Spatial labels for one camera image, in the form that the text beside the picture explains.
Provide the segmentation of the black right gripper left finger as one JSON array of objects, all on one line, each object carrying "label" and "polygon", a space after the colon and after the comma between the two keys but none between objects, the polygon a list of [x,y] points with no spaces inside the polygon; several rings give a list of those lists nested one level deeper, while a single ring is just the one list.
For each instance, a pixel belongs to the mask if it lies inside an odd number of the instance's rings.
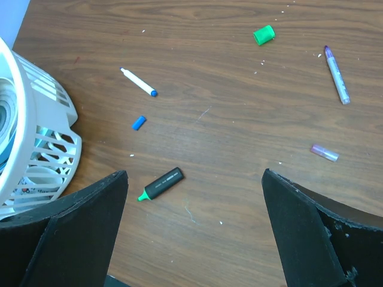
[{"label": "black right gripper left finger", "polygon": [[1,286],[124,286],[108,274],[126,171],[1,220]]}]

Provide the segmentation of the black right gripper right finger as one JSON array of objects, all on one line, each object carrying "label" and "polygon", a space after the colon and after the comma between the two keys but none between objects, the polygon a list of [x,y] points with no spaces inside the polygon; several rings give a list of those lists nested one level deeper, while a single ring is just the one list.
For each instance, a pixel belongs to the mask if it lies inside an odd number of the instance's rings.
[{"label": "black right gripper right finger", "polygon": [[262,188],[287,286],[382,286],[382,217],[270,169]]}]

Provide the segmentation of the purple translucent pen cap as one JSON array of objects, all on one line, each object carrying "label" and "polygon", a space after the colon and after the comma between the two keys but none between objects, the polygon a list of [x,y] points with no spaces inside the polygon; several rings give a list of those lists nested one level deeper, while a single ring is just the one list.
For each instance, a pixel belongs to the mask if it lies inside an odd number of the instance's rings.
[{"label": "purple translucent pen cap", "polygon": [[311,149],[310,149],[310,152],[316,154],[316,155],[319,155],[320,157],[322,158],[325,158],[327,160],[330,160],[332,162],[336,162],[339,158],[339,154],[337,154],[336,152],[333,152],[333,151],[330,151],[320,145],[317,145],[317,144],[314,144]]}]

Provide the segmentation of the black green highlighter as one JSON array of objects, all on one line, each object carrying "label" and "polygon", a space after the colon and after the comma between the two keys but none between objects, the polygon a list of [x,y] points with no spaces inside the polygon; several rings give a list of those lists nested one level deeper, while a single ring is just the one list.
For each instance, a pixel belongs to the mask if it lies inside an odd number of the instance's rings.
[{"label": "black green highlighter", "polygon": [[138,197],[137,201],[153,200],[175,184],[184,179],[184,175],[179,167],[175,167],[168,173],[159,177],[149,185],[147,185],[143,193]]}]

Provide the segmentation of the purple marker pen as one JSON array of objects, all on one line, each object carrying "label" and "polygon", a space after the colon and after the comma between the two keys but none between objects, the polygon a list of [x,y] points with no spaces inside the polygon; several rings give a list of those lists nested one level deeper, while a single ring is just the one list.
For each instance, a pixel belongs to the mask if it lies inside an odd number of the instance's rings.
[{"label": "purple marker pen", "polygon": [[337,89],[340,101],[343,105],[347,105],[351,103],[348,90],[346,89],[345,82],[342,78],[341,71],[338,67],[337,61],[328,45],[324,46],[324,54],[327,60],[327,64],[329,66],[330,73],[333,78],[333,82]]}]

